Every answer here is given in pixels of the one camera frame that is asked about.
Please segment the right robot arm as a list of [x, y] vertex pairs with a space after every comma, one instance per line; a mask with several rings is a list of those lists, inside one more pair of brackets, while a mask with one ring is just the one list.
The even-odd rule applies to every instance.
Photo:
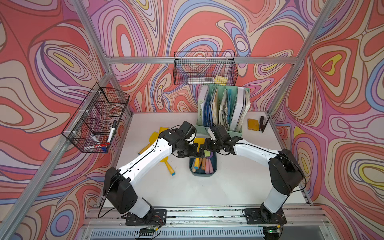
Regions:
[[241, 137], [231, 137], [224, 126], [214, 126], [208, 130], [205, 149], [216, 153], [222, 151], [240, 157], [246, 157], [269, 169], [272, 188], [261, 205], [261, 212], [272, 215], [277, 213], [294, 189], [304, 180], [305, 175], [287, 149], [269, 150], [252, 144]]

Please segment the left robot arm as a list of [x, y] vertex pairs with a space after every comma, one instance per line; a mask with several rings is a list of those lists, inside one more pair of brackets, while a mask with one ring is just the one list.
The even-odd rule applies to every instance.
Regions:
[[130, 213], [145, 218], [153, 208], [138, 197], [135, 186], [161, 160], [174, 152], [177, 152], [178, 158], [196, 157], [196, 133], [196, 128], [187, 121], [159, 133], [155, 142], [143, 154], [119, 169], [111, 167], [107, 170], [103, 196], [120, 214]]

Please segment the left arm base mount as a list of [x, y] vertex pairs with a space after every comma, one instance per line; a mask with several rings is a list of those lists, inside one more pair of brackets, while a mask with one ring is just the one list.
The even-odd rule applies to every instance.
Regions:
[[127, 213], [121, 216], [121, 219], [126, 220], [126, 226], [156, 226], [161, 227], [166, 224], [167, 210], [153, 209], [150, 210], [143, 218]]

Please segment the yellow shovel blue-tipped handle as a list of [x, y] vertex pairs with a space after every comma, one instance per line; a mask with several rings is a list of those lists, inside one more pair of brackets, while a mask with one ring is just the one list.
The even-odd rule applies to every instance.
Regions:
[[168, 159], [169, 159], [169, 157], [165, 157], [164, 159], [161, 160], [161, 163], [164, 163], [165, 166], [167, 167], [170, 175], [174, 176], [176, 173], [175, 173], [174, 169], [172, 168], [172, 166], [169, 164]]

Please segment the green trowel wooden handle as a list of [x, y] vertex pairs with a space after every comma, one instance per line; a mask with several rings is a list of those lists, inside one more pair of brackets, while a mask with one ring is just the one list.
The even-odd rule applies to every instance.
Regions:
[[192, 163], [192, 167], [191, 167], [191, 171], [192, 171], [193, 173], [196, 172], [195, 162], [196, 162], [196, 159], [194, 159], [194, 161], [193, 161], [193, 163]]

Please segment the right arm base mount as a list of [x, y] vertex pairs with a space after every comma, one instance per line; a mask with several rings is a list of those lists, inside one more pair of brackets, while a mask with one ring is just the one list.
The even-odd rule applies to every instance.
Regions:
[[248, 208], [243, 210], [248, 225], [285, 225], [287, 219], [283, 208], [279, 208], [276, 213], [271, 213], [264, 205], [259, 208]]

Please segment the yellow square shovel yellow handle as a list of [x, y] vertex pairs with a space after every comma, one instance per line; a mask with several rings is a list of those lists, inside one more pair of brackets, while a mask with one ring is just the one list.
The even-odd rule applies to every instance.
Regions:
[[204, 157], [204, 155], [200, 154], [200, 148], [204, 145], [205, 139], [204, 138], [196, 138], [194, 140], [194, 143], [198, 144], [197, 157], [195, 158], [196, 159], [195, 168], [196, 168], [196, 170], [198, 170], [200, 168], [200, 166], [201, 166], [201, 160]]

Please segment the purple trowel pink handle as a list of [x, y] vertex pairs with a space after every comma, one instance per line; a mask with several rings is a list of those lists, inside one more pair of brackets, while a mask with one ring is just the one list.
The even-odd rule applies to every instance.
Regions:
[[210, 159], [210, 168], [211, 168], [211, 173], [210, 174], [214, 173], [214, 168], [213, 168], [213, 164], [212, 164], [212, 160], [211, 160], [212, 157], [213, 157], [213, 152], [206, 151], [206, 159]]
[[204, 165], [205, 174], [210, 174], [211, 173], [210, 159], [205, 159], [204, 163], [205, 163], [205, 165]]

